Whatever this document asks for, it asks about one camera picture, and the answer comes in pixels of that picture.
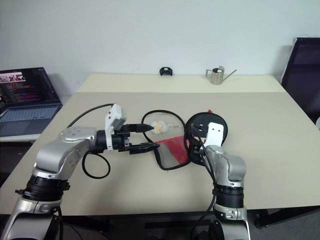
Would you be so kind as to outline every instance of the beige tabletop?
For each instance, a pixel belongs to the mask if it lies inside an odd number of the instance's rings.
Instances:
[[[272,75],[231,75],[213,85],[201,75],[94,73],[79,92],[102,93],[269,93],[285,92]]]
[[[281,89],[216,93],[77,92],[1,187],[0,213],[11,213],[18,197],[14,191],[26,186],[39,148],[54,140],[76,116],[105,103],[117,103],[126,109],[126,122],[131,124],[139,123],[146,112],[154,109],[173,111],[185,121],[195,113],[211,109],[228,124],[224,149],[246,162],[244,204],[248,209],[320,205],[320,192],[313,186],[320,181],[320,131]],[[89,113],[77,125],[104,129],[108,110],[101,108]],[[131,141],[146,142],[139,133],[133,133]],[[211,201],[212,181],[202,166],[190,163],[164,171],[152,152],[103,155],[111,164],[110,175],[91,179],[77,166],[69,180],[71,188],[63,195],[64,215],[204,211]],[[94,175],[103,175],[107,169],[94,156],[88,158],[87,167]]]

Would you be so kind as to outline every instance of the white bracket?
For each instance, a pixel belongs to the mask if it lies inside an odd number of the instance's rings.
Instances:
[[[114,150],[112,145],[112,134],[119,130],[127,120],[126,112],[121,106],[113,104],[109,113],[105,116],[105,141],[108,151]]]
[[[218,123],[210,122],[204,146],[216,145],[221,147],[224,139],[224,126]]]

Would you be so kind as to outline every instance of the red cloth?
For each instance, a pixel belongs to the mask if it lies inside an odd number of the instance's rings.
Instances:
[[[176,136],[173,138],[156,141],[155,143],[165,143],[179,164],[184,164],[188,161],[188,155],[184,145],[184,136]]]

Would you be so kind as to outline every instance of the laptop screen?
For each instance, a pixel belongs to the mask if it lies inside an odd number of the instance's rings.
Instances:
[[[60,102],[43,67],[0,71],[0,95],[7,105]]]

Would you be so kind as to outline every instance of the laptop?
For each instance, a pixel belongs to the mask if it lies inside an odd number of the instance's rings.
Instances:
[[[0,71],[0,137],[41,134],[62,107],[43,67]]]

